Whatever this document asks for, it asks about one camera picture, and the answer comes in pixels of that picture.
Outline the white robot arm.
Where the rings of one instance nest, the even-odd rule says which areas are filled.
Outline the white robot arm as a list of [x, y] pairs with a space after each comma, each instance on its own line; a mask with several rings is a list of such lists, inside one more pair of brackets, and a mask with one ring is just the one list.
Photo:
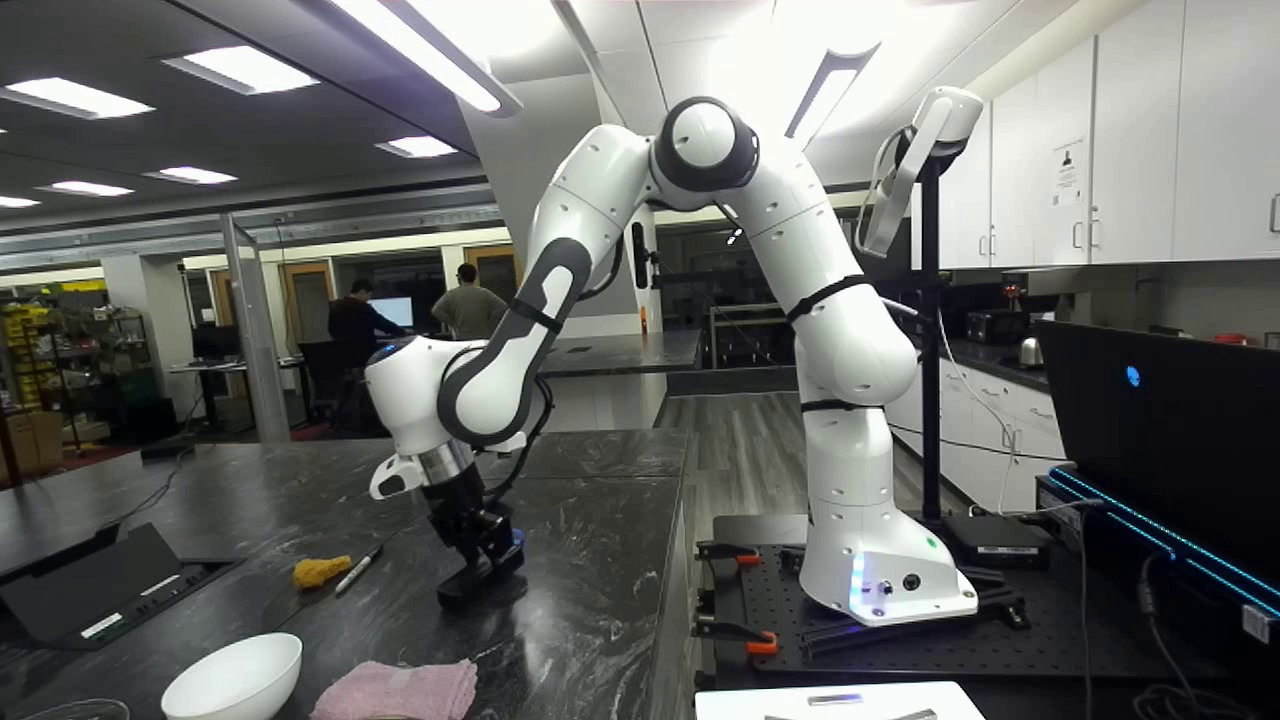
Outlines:
[[369, 491], [424, 491], [466, 582], [515, 554], [476, 462], [524, 440], [548, 345], [645, 204], [726, 210], [786, 325], [808, 449], [800, 591], [868, 629], [974, 611], [978, 591], [945, 541], [890, 499], [882, 409], [912, 387], [914, 345], [865, 278], [802, 152], [710, 97], [681, 101], [657, 138], [600, 126], [559, 162], [533, 213], [524, 281], [489, 336], [411, 336], [371, 358], [364, 383], [393, 456]]

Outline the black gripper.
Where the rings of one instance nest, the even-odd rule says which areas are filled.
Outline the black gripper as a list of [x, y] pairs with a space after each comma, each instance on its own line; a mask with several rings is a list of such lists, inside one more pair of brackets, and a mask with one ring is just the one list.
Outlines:
[[507, 564], [524, 554], [524, 535], [507, 515], [485, 521], [489, 489], [476, 468], [462, 468], [446, 485], [433, 485], [424, 499], [433, 512], [433, 530], [439, 535], [455, 535], [455, 554], [462, 556], [462, 567], [489, 573], [489, 559]]

